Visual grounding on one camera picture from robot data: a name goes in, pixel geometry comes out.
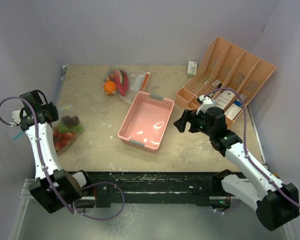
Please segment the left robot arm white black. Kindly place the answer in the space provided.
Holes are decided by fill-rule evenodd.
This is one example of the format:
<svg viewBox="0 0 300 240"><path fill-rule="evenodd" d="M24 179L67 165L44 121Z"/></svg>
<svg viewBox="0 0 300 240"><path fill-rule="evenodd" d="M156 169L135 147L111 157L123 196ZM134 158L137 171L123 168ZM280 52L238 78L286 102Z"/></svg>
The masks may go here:
<svg viewBox="0 0 300 240"><path fill-rule="evenodd" d="M40 90L20 95L23 108L11 112L12 120L27 135L35 161L35 182L30 194L50 214L70 206L93 191L88 175L62 169L53 142L52 123L59 119L57 108Z"/></svg>

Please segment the pink plastic basket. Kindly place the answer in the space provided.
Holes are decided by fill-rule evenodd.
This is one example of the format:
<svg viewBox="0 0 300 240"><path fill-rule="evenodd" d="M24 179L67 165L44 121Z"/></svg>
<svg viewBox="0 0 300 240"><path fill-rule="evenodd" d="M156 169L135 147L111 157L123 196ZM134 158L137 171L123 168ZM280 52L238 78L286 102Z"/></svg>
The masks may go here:
<svg viewBox="0 0 300 240"><path fill-rule="evenodd" d="M156 152L174 105L171 99L139 91L125 116L118 137L124 143Z"/></svg>

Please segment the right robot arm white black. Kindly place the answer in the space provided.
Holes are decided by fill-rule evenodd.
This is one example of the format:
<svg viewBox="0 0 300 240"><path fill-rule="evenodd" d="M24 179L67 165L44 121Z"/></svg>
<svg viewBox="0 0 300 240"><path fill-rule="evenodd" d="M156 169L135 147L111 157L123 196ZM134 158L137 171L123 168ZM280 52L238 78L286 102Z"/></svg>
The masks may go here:
<svg viewBox="0 0 300 240"><path fill-rule="evenodd" d="M210 107L206 112L184 110L173 125L179 132L190 124L190 133L203 133L209 137L212 147L238 167L248 181L239 179L229 170L214 176L212 190L218 196L230 193L251 207L260 223L273 231L300 215L298 189L285 184L270 173L248 151L241 138L228 129L224 111Z"/></svg>

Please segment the zip bag with fake fruit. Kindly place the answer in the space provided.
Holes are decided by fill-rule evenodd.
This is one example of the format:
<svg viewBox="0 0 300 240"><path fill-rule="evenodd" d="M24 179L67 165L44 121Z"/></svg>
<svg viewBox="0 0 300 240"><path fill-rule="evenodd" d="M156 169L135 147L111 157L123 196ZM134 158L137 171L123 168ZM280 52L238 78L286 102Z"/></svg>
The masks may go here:
<svg viewBox="0 0 300 240"><path fill-rule="evenodd" d="M59 119L52 123L52 137L56 153L61 154L78 139L85 127L71 104L59 108L58 116Z"/></svg>

